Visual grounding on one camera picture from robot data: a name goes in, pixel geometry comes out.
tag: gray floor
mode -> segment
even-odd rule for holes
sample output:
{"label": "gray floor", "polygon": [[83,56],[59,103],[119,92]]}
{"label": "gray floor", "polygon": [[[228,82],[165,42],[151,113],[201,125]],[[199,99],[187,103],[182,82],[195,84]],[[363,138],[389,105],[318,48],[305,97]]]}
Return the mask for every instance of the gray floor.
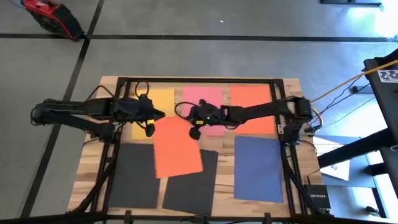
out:
{"label": "gray floor", "polygon": [[[88,30],[97,0],[63,2]],[[385,32],[381,25],[383,19],[378,8],[321,5],[317,0],[105,0],[95,34],[390,37],[386,34],[391,30]],[[0,33],[46,31],[27,12],[4,0]],[[0,39],[0,114],[5,118],[0,126],[0,219],[20,214],[50,132],[50,127],[32,127],[29,112],[46,98],[62,98],[82,43]],[[85,99],[103,75],[299,78],[304,95],[313,99],[360,73],[364,59],[397,47],[396,43],[92,40],[72,99]],[[315,107],[323,109],[338,94]],[[335,106],[325,113],[325,124],[369,98],[356,95]],[[355,117],[364,113],[358,110],[320,133],[365,136],[381,129],[376,102],[367,106],[374,119],[358,122]],[[32,215],[65,211],[84,136],[62,127]]]}

